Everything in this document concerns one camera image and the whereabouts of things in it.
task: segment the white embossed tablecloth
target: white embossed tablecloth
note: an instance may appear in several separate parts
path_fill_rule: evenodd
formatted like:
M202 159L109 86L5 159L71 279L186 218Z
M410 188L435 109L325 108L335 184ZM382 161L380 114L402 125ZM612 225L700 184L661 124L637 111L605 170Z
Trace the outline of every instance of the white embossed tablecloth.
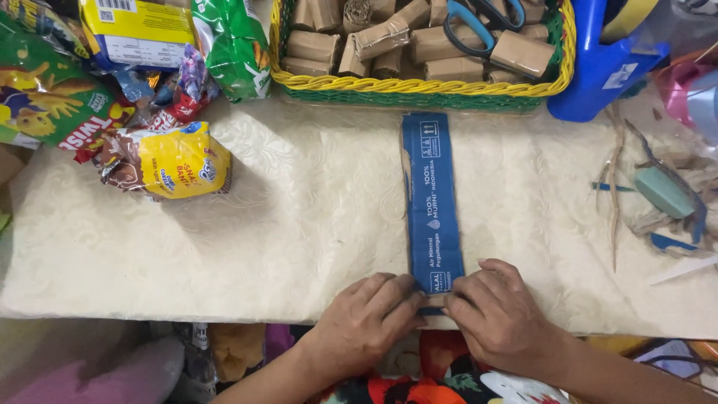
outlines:
M651 136L653 98L624 112ZM11 184L0 238L0 313L182 321L316 320L375 271L407 271L397 111L215 102L205 118L236 156L229 195L152 203L100 183L44 148ZM615 135L588 124L451 113L457 215L467 270L515 264L552 321L577 333L718 339L718 275L648 286L677 261L621 225L589 183ZM623 167L644 160L629 137ZM624 216L645 210L622 196Z

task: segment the blue cardboard strip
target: blue cardboard strip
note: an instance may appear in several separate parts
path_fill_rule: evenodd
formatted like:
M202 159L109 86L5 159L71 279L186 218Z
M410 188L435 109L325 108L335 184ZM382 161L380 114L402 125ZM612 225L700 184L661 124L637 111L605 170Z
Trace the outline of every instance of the blue cardboard strip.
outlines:
M411 274L425 293L464 275L446 114L411 113L401 124Z

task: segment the barcode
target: barcode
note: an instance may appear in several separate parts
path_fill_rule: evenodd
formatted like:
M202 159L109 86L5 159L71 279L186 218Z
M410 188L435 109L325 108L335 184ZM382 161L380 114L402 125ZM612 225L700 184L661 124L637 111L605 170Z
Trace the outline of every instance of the barcode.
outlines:
M105 7L107 9L117 9L132 12L132 3L134 0L95 0L99 7Z
M257 12L254 11L254 4L252 4L252 0L244 0L244 9L247 10L247 17L254 18L255 20L259 21L259 17L257 17Z
M115 14L106 10L100 10L100 21L115 22Z

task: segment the tape roll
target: tape roll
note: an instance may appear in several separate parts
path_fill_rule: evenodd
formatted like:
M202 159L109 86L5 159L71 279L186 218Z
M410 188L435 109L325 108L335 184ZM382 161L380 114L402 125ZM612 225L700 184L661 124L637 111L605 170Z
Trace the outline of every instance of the tape roll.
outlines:
M628 0L618 15L601 32L601 42L616 42L627 37L648 17L658 0Z

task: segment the yellow wicker rim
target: yellow wicker rim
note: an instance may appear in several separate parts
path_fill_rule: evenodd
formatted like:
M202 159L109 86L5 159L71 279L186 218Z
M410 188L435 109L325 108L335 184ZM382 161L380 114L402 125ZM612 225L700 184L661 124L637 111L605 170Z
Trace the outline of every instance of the yellow wicker rim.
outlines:
M378 93L422 93L422 94L463 94L465 96L525 96L545 97L553 96L563 91L569 85L574 75L574 58L576 55L576 24L574 9L570 0L564 0L559 11L564 15L564 57L561 60L559 78L553 83L531 84L490 84L485 81L466 83L465 81L439 81L439 80L400 80L389 78L378 80L375 78L337 77L335 75L322 75L311 77L308 75L293 75L283 71L279 65L279 25L281 24L281 2L273 0L271 10L271 26L269 29L269 46L271 58L271 75L279 84L293 90L354 90Z

